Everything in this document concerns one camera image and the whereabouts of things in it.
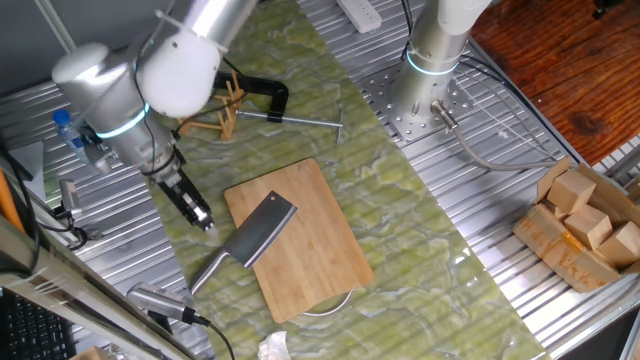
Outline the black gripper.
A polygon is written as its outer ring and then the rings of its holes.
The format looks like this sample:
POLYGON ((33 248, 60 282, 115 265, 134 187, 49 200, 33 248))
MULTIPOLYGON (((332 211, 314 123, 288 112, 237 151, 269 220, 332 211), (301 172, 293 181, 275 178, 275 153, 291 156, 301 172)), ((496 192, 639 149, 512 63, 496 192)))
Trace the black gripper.
POLYGON ((201 205, 198 191, 181 168, 162 177, 159 186, 192 226, 201 228, 212 238, 218 236, 211 210, 201 205))

